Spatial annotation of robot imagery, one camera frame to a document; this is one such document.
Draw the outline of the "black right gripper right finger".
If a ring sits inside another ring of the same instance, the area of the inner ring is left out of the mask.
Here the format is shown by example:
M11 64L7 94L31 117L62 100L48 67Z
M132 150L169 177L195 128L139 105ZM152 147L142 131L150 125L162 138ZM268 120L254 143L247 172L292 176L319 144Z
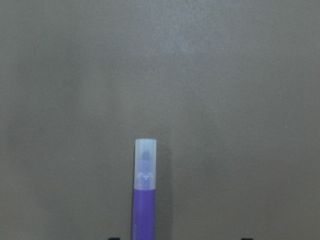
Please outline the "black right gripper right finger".
M251 237L242 237L241 240L254 240L254 239Z

